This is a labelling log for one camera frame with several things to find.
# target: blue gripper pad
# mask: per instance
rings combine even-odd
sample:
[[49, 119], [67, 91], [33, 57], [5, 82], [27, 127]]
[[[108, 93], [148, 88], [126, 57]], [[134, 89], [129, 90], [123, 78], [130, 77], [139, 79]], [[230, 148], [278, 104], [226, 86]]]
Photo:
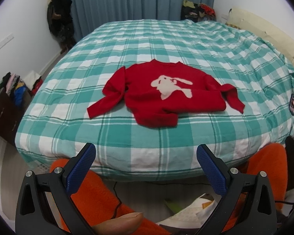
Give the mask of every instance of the blue gripper pad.
[[95, 158], [95, 145], [92, 143], [86, 143], [79, 154], [76, 157], [71, 158], [65, 165], [64, 170], [67, 170], [69, 173], [63, 174], [63, 184], [65, 185], [68, 195], [74, 194], [78, 191]]
[[[205, 144], [197, 147], [196, 156], [197, 161], [207, 176], [214, 192], [224, 197], [227, 192], [227, 178], [224, 176], [224, 168], [226, 167], [227, 169], [226, 164], [221, 159], [216, 158]], [[223, 172], [220, 171], [215, 162], [222, 165]]]

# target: light switch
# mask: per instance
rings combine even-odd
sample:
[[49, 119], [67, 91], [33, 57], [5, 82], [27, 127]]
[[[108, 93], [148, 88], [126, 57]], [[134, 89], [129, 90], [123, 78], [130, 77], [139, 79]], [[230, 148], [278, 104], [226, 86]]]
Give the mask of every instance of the light switch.
[[6, 38], [0, 41], [0, 49], [2, 49], [7, 43], [14, 39], [13, 34], [9, 34]]

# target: black cable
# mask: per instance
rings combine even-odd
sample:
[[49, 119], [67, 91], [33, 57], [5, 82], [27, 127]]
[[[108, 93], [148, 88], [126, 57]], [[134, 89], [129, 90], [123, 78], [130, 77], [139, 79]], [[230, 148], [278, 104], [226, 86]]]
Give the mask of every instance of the black cable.
[[293, 205], [294, 202], [284, 202], [284, 201], [274, 201], [275, 203], [283, 203], [283, 204], [288, 204], [288, 205]]
[[114, 186], [113, 186], [113, 191], [114, 191], [114, 193], [115, 193], [115, 196], [118, 198], [118, 200], [119, 200], [119, 204], [117, 205], [117, 207], [115, 208], [115, 210], [114, 210], [114, 214], [113, 214], [113, 216], [110, 218], [110, 219], [114, 219], [114, 218], [116, 218], [116, 216], [117, 216], [117, 212], [118, 212], [118, 208], [121, 206], [121, 204], [122, 204], [122, 201], [120, 200], [120, 198], [118, 197], [118, 195], [117, 195], [117, 191], [115, 190], [115, 186], [117, 185], [117, 182], [115, 182], [115, 184], [114, 184]]
[[209, 183], [154, 183], [154, 182], [146, 182], [146, 183], [155, 184], [155, 185], [168, 185], [168, 184], [183, 184], [183, 185], [197, 185], [197, 184], [201, 184], [201, 185], [210, 185]]

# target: pile of clothes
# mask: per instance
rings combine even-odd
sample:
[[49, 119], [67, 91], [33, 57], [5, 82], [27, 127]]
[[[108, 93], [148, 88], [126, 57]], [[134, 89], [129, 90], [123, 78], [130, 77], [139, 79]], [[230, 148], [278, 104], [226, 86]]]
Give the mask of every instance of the pile of clothes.
[[11, 98], [17, 107], [21, 107], [23, 94], [26, 90], [25, 83], [19, 75], [8, 72], [0, 83], [0, 89], [5, 88], [6, 94]]
[[31, 71], [24, 78], [24, 83], [27, 86], [30, 95], [34, 96], [37, 93], [40, 86], [43, 84], [43, 80], [38, 73]]
[[193, 22], [212, 20], [216, 21], [216, 13], [213, 8], [204, 3], [193, 3], [188, 0], [183, 1], [181, 10], [181, 20], [189, 19]]

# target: red sweater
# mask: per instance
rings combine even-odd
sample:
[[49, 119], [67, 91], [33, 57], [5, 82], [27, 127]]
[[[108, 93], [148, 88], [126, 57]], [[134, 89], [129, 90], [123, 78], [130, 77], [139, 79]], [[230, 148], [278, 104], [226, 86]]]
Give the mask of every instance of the red sweater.
[[123, 97], [138, 124], [176, 126], [177, 113], [223, 111], [226, 103], [243, 113], [245, 105], [230, 84], [180, 62], [157, 60], [121, 67], [103, 88], [104, 98], [87, 108], [90, 118], [111, 110]]

